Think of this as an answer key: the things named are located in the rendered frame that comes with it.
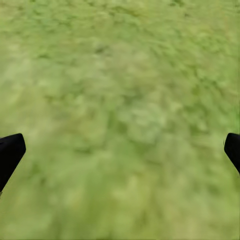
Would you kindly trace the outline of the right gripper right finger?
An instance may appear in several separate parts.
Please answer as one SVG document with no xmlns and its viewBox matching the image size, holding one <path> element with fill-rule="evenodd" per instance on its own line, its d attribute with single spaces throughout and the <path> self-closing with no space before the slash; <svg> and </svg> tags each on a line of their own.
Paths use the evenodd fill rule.
<svg viewBox="0 0 240 240">
<path fill-rule="evenodd" d="M 240 173 L 240 135 L 229 133 L 227 135 L 224 151 Z"/>
</svg>

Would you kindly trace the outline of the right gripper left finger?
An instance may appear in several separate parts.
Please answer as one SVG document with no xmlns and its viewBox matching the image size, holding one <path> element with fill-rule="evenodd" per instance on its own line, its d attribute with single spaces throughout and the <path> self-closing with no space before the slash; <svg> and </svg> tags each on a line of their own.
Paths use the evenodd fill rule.
<svg viewBox="0 0 240 240">
<path fill-rule="evenodd" d="M 26 153 L 22 133 L 0 138 L 0 193 Z"/>
</svg>

